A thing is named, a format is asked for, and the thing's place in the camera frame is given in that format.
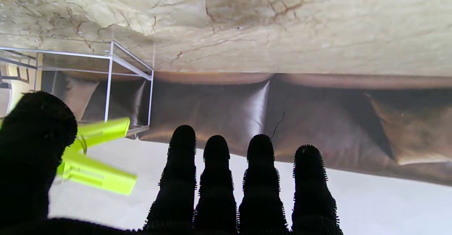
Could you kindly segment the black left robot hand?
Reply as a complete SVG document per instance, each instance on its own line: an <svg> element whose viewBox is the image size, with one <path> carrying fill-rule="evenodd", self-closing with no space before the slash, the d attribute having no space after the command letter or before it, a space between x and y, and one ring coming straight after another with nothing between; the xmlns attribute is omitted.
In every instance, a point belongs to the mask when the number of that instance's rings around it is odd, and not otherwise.
<svg viewBox="0 0 452 235"><path fill-rule="evenodd" d="M119 230L79 219L49 218L49 190L77 122L59 98L28 92L0 131L2 235L342 235L337 205L327 186L320 151L302 145L295 153L292 228L279 197L279 173L271 139L255 135L248 147L242 203L237 206L229 149L220 135L204 149L205 168L194 207L196 136L181 125L168 146L160 190L140 230Z"/></svg>

